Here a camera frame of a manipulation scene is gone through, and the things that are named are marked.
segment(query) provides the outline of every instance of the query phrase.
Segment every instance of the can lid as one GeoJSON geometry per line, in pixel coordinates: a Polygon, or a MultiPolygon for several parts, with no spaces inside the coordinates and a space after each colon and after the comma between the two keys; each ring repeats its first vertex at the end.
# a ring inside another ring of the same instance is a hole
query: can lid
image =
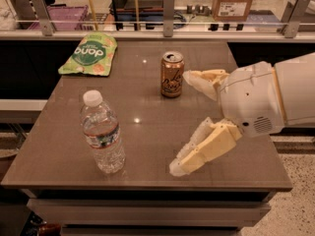
{"type": "Polygon", "coordinates": [[[98,90],[88,90],[83,95],[83,101],[86,106],[96,107],[101,104],[102,96],[98,90]]]}
{"type": "Polygon", "coordinates": [[[177,63],[183,60],[183,55],[178,51],[167,51],[164,53],[163,59],[169,63],[177,63]]]}

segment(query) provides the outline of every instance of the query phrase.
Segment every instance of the bottle label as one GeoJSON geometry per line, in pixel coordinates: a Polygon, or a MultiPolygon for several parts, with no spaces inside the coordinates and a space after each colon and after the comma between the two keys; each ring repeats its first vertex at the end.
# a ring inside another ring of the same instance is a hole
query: bottle label
{"type": "Polygon", "coordinates": [[[119,125],[117,125],[110,133],[98,135],[98,136],[91,136],[89,134],[86,135],[86,139],[88,144],[92,148],[107,148],[112,144],[116,143],[119,138],[119,125]]]}

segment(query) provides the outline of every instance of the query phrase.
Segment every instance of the bottle cap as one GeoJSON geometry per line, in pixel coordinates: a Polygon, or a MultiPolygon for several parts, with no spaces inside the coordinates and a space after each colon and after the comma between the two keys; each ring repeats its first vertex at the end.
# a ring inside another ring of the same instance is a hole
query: bottle cap
{"type": "Polygon", "coordinates": [[[83,95],[83,101],[86,106],[96,107],[101,104],[102,96],[98,90],[88,90],[83,95]]]}

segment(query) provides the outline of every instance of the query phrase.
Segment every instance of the gray table top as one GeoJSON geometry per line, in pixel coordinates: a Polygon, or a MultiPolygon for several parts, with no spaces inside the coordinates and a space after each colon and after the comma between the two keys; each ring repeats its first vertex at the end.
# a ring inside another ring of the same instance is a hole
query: gray table top
{"type": "Polygon", "coordinates": [[[177,98],[160,94],[160,58],[168,50],[183,53],[185,70],[236,68],[222,42],[119,41],[108,78],[61,78],[2,185],[61,190],[290,190],[268,136],[241,139],[236,148],[189,176],[169,174],[169,163],[198,125],[207,116],[214,121],[222,116],[216,102],[186,83],[177,98]],[[89,89],[101,91],[120,121],[126,165],[111,176],[96,167],[80,126],[82,95],[89,89]]]}

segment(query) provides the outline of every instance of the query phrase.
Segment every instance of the cardboard box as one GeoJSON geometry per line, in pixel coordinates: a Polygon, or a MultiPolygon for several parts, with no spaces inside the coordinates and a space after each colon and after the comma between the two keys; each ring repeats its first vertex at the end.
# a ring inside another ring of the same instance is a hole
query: cardboard box
{"type": "Polygon", "coordinates": [[[216,21],[246,21],[253,0],[213,0],[216,21]]]}

